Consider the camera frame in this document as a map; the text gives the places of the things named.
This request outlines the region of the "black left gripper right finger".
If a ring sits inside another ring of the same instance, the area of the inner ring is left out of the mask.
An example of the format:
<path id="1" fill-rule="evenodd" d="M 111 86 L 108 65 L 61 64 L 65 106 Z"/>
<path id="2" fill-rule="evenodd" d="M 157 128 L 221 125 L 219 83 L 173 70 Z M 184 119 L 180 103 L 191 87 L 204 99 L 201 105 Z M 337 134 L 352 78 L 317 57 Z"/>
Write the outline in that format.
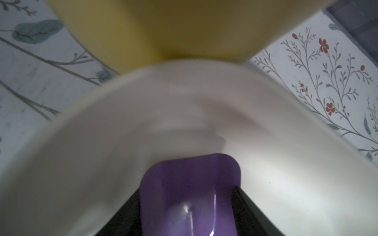
<path id="1" fill-rule="evenodd" d="M 284 236 L 237 186 L 232 191 L 232 209 L 238 236 Z"/>

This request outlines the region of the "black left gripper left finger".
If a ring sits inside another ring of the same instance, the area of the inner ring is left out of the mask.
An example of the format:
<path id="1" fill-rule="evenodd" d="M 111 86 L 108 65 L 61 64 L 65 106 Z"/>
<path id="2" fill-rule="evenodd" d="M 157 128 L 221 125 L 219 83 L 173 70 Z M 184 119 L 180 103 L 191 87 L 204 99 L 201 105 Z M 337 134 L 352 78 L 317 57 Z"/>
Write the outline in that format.
<path id="1" fill-rule="evenodd" d="M 95 236 L 141 236 L 139 189 Z"/>

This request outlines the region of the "purple square shovel pink handle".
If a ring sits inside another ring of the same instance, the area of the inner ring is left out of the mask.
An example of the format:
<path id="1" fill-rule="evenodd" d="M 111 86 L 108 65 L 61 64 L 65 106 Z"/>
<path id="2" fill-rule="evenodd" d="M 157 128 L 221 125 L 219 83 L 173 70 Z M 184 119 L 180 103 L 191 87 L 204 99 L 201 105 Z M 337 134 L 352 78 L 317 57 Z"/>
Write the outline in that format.
<path id="1" fill-rule="evenodd" d="M 236 236 L 232 192 L 241 170 L 216 153 L 152 166 L 140 188 L 144 236 Z"/>

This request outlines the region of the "cream plastic storage tray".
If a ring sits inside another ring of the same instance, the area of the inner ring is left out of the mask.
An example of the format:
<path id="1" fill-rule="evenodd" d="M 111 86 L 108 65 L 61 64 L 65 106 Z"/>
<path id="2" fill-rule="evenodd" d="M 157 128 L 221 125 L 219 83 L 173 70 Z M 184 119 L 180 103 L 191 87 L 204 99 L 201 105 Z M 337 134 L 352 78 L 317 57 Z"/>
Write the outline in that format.
<path id="1" fill-rule="evenodd" d="M 209 60 L 113 79 L 59 115 L 1 177 L 1 235 L 93 236 L 155 164 L 224 153 L 287 236 L 375 236 L 378 170 L 284 88 Z"/>

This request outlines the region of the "floral table mat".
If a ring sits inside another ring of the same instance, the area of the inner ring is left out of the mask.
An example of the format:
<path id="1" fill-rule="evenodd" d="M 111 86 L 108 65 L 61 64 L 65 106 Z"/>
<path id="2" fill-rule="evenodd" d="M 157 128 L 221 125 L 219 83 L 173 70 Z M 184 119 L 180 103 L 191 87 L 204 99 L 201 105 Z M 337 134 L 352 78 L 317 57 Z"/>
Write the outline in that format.
<path id="1" fill-rule="evenodd" d="M 378 66 L 319 12 L 246 63 L 378 163 Z M 1 168 L 80 97 L 117 76 L 43 1 L 1 1 Z"/>

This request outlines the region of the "yellow pencil cup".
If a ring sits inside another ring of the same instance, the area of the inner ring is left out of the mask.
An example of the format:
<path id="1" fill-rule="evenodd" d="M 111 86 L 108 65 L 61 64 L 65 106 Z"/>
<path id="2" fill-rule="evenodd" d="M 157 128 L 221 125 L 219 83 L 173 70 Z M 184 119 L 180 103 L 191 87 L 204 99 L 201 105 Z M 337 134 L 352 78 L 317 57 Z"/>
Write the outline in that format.
<path id="1" fill-rule="evenodd" d="M 117 73 L 177 58 L 242 63 L 330 1 L 47 1 Z"/>

